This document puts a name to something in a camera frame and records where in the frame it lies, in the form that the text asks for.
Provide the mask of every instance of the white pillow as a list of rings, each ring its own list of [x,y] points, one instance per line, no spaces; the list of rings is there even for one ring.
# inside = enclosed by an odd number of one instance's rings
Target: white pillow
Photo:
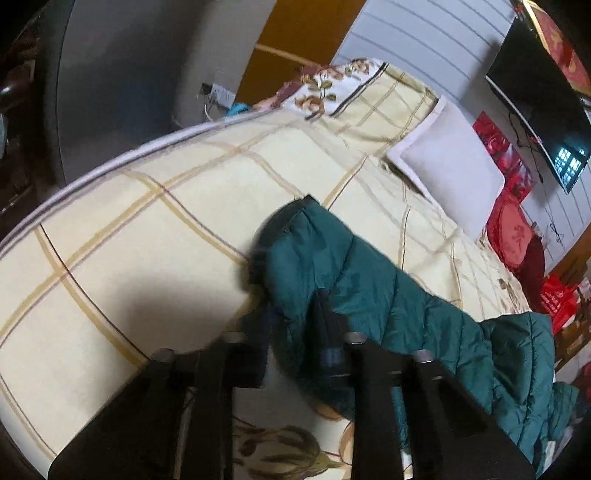
[[[442,96],[386,155],[471,240],[480,238],[505,179],[456,105]]]

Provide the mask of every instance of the mattress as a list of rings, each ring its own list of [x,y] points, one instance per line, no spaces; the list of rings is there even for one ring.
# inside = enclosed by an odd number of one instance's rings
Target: mattress
[[[113,160],[3,242],[0,419],[43,475],[154,351],[201,348],[258,304],[254,238],[306,194],[476,321],[529,309],[485,237],[470,242],[384,164],[384,146],[430,111],[424,86],[387,72],[340,118],[281,108]],[[371,134],[356,105],[383,97],[367,119],[406,127]],[[272,355],[265,388],[237,390],[235,404],[237,478],[350,477],[353,424],[304,398]]]

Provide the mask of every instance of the electrical outlet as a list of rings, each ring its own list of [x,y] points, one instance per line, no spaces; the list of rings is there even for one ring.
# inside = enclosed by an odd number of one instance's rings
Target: electrical outlet
[[[231,108],[234,105],[236,94],[214,83],[212,91],[209,93],[209,98],[225,108]]]

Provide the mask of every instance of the green puffer jacket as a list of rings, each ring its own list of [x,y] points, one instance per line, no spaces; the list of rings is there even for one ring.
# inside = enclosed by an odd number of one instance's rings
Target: green puffer jacket
[[[337,217],[307,197],[277,212],[262,230],[258,282],[283,319],[275,356],[306,392],[353,417],[352,391],[332,390],[302,369],[304,325],[313,293],[330,290],[332,309],[398,353],[431,350],[494,416],[540,473],[548,440],[566,427],[578,390],[553,384],[554,343],[546,315],[505,315],[476,323],[426,293]],[[392,400],[408,445],[401,394]]]

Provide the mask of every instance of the television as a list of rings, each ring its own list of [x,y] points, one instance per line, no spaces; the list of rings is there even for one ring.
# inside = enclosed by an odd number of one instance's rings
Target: television
[[[524,20],[513,21],[486,80],[519,116],[569,193],[591,155],[591,121],[581,94]]]

